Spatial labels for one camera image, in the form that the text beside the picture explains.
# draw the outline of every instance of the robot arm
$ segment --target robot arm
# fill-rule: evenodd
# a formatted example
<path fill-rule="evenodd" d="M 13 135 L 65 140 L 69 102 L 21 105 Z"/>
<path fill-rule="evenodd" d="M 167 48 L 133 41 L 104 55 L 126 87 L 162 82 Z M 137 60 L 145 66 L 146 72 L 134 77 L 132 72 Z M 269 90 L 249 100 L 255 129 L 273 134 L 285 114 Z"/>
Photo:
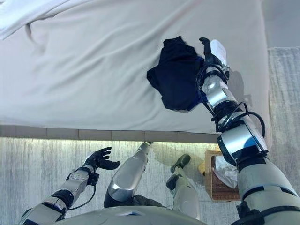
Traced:
<path fill-rule="evenodd" d="M 74 205 L 86 186 L 92 185 L 95 188 L 99 178 L 99 174 L 96 173 L 98 167 L 113 170 L 120 165 L 120 162 L 107 160 L 110 149 L 105 148 L 89 156 L 82 167 L 73 170 L 68 175 L 66 181 L 53 195 L 33 209 L 27 210 L 19 224 L 46 225 L 64 219 L 66 212 L 72 210 L 71 206 Z"/>
<path fill-rule="evenodd" d="M 241 205 L 240 220 L 235 225 L 299 224 L 300 198 L 285 175 L 267 158 L 262 118 L 238 104 L 228 90 L 228 66 L 225 49 L 217 41 L 201 38 L 205 62 L 197 76 L 197 89 L 204 105 L 212 114 L 216 132 L 221 132 L 218 145 L 225 160 L 237 166 Z M 262 134 L 249 115 L 256 116 Z"/>

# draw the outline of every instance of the white bed sheet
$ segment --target white bed sheet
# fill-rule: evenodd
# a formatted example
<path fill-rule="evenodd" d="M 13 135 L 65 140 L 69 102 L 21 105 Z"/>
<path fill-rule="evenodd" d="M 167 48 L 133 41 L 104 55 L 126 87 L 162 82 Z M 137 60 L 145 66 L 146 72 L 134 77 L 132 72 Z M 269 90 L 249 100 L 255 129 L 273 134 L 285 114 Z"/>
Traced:
<path fill-rule="evenodd" d="M 259 0 L 93 0 L 0 41 L 0 124 L 214 133 L 203 105 L 164 108 L 146 79 L 166 38 L 218 39 L 229 87 L 269 128 L 269 74 Z"/>

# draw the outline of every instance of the black cable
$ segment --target black cable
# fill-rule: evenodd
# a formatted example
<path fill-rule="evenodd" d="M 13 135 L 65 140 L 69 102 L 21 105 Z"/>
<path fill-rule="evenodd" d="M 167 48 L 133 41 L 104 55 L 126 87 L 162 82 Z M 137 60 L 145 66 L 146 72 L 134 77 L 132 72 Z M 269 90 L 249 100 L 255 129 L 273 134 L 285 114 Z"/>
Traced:
<path fill-rule="evenodd" d="M 237 111 L 237 109 L 240 107 L 240 105 L 245 104 L 244 102 L 240 102 L 238 103 L 238 105 L 235 107 L 235 109 L 231 112 L 231 114 L 228 114 L 226 116 L 226 119 L 223 121 L 223 123 L 217 128 L 217 130 L 219 131 L 223 131 L 224 125 L 227 123 L 228 124 L 228 120 L 232 117 L 232 115 Z"/>
<path fill-rule="evenodd" d="M 80 207 L 86 205 L 87 203 L 89 203 L 89 202 L 93 199 L 93 197 L 95 196 L 95 193 L 96 193 L 96 186 L 94 186 L 94 193 L 93 193 L 92 197 L 91 197 L 87 202 L 85 202 L 84 204 L 82 204 L 82 205 L 80 205 L 80 206 L 71 208 L 71 209 L 69 209 L 69 210 L 76 210 L 76 209 L 78 209 L 78 208 L 80 208 Z"/>
<path fill-rule="evenodd" d="M 264 124 L 264 121 L 263 121 L 262 117 L 261 117 L 259 114 L 255 113 L 255 112 L 251 112 L 251 111 L 250 111 L 250 112 L 245 112 L 245 113 L 243 113 L 243 114 L 241 114 L 241 115 L 235 117 L 235 118 L 231 121 L 231 123 L 234 123 L 234 122 L 236 122 L 237 120 L 241 119 L 242 117 L 248 116 L 248 115 L 253 115 L 253 116 L 255 116 L 255 117 L 257 117 L 257 118 L 259 119 L 259 121 L 260 121 L 260 123 L 261 123 L 261 126 L 262 126 L 262 136 L 265 137 L 266 126 L 265 126 L 265 124 Z"/>
<path fill-rule="evenodd" d="M 253 116 L 255 116 L 255 117 L 257 117 L 259 119 L 259 121 L 261 123 L 261 126 L 262 126 L 262 136 L 265 137 L 265 124 L 264 124 L 263 119 L 261 118 L 261 116 L 259 114 L 255 113 L 255 112 L 249 112 L 247 104 L 245 102 L 240 102 L 236 106 L 236 108 L 231 112 L 231 114 L 227 115 L 227 117 L 225 118 L 225 120 L 223 121 L 223 123 L 220 126 L 218 125 L 218 122 L 215 120 L 217 114 L 215 114 L 213 112 L 213 110 L 209 107 L 209 105 L 205 101 L 205 99 L 203 97 L 203 94 L 202 94 L 202 86 L 200 86 L 200 82 L 203 79 L 203 72 L 206 72 L 206 69 L 208 67 L 214 67 L 214 68 L 216 68 L 220 72 L 220 74 L 223 76 L 223 79 L 226 80 L 226 81 L 229 80 L 229 77 L 226 76 L 226 74 L 224 73 L 224 71 L 220 67 L 218 67 L 217 65 L 215 65 L 213 63 L 207 64 L 204 67 L 202 67 L 201 70 L 196 75 L 196 89 L 197 89 L 198 95 L 201 98 L 202 103 L 204 104 L 204 106 L 209 110 L 209 112 L 213 116 L 212 121 L 215 121 L 215 124 L 216 124 L 216 127 L 217 127 L 216 132 L 223 132 L 225 128 L 228 128 L 231 124 L 233 124 L 237 120 L 240 120 L 242 117 L 247 116 L 247 115 L 253 115 Z M 237 116 L 237 117 L 235 117 L 232 121 L 228 121 L 232 117 L 233 113 L 236 112 L 236 110 L 240 107 L 241 104 L 244 104 L 246 112 L 243 113 L 243 114 L 241 114 L 241 115 L 239 115 L 239 116 Z"/>
<path fill-rule="evenodd" d="M 207 64 L 204 67 L 202 67 L 199 70 L 199 72 L 197 73 L 197 75 L 196 75 L 196 90 L 198 92 L 198 95 L 200 96 L 200 98 L 201 98 L 201 100 L 203 102 L 203 105 L 208 109 L 208 111 L 211 113 L 211 115 L 214 115 L 214 112 L 208 106 L 207 102 L 204 100 L 203 95 L 202 95 L 202 87 L 200 87 L 200 82 L 201 82 L 201 80 L 203 78 L 203 72 L 206 72 L 206 69 L 208 67 L 214 67 L 214 68 L 216 68 L 226 81 L 229 80 L 229 77 L 226 76 L 226 74 L 224 73 L 224 71 L 220 67 L 218 67 L 217 65 L 215 65 L 213 63 Z"/>

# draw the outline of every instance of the white paper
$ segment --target white paper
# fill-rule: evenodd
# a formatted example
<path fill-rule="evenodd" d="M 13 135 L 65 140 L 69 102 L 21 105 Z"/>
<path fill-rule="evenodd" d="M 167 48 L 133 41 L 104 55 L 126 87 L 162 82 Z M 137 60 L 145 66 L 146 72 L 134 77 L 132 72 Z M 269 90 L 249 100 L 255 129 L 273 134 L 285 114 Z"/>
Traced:
<path fill-rule="evenodd" d="M 225 161 L 223 156 L 215 157 L 215 175 L 230 188 L 235 188 L 238 184 L 238 170 L 235 166 Z"/>
<path fill-rule="evenodd" d="M 224 66 L 227 66 L 226 49 L 218 40 L 212 40 L 210 42 L 211 53 L 216 56 Z"/>

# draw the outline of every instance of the gray carpet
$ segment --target gray carpet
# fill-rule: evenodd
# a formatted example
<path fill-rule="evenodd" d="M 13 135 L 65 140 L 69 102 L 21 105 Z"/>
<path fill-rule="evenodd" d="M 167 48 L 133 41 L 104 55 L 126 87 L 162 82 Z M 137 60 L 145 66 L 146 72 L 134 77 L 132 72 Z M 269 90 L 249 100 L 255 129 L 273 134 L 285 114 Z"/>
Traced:
<path fill-rule="evenodd" d="M 300 194 L 300 47 L 271 48 L 269 56 L 270 155 Z"/>
<path fill-rule="evenodd" d="M 270 54 L 270 113 L 273 130 L 273 161 L 282 169 L 300 193 L 300 48 L 269 49 Z M 93 150 L 112 146 L 113 159 L 124 162 L 140 142 L 66 141 L 0 138 L 0 223 L 15 224 L 22 213 L 39 203 L 63 183 L 71 169 L 81 166 Z M 169 167 L 182 153 L 192 155 L 187 176 L 199 194 L 202 220 L 209 225 L 226 225 L 238 218 L 237 202 L 212 202 L 205 192 L 203 177 L 197 166 L 203 161 L 205 150 L 215 145 L 196 143 L 154 143 L 149 164 L 138 193 L 172 207 L 173 199 L 165 187 L 170 176 Z M 68 216 L 99 209 L 112 176 L 111 171 L 100 172 L 95 198 Z M 88 187 L 79 203 L 92 194 Z"/>

